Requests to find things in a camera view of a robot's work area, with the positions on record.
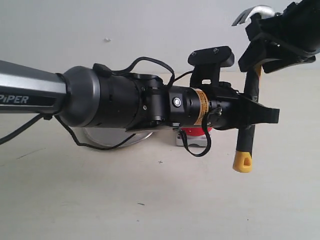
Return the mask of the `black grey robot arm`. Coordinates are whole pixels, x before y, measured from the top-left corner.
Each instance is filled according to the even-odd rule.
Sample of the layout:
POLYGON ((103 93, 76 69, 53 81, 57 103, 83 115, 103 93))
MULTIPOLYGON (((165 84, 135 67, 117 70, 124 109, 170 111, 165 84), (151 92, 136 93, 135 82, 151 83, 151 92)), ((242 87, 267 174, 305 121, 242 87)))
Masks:
POLYGON ((12 62, 0 63, 0 111, 56 116, 68 127, 117 128, 128 132, 207 124, 224 131, 276 124, 280 111, 257 103, 220 81, 220 69, 235 56, 228 46, 199 49, 188 57, 193 66, 188 87, 167 84, 133 67, 111 70, 103 64, 47 72, 12 62))

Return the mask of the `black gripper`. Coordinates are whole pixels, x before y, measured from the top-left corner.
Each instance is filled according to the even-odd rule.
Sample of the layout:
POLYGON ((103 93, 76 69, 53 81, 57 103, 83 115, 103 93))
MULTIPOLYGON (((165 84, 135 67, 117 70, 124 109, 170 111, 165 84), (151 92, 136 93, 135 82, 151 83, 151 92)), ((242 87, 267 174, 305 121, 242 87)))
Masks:
MULTIPOLYGON (((315 55, 269 54, 269 41, 257 39, 251 41, 238 60, 242 73, 248 72, 258 64, 266 74, 288 67, 311 64, 316 61, 315 55)), ((207 88, 209 115, 207 125, 219 131, 247 128, 256 124, 277 124, 280 110, 266 107, 256 101, 255 97, 240 93, 228 82, 219 82, 217 87, 207 88)))

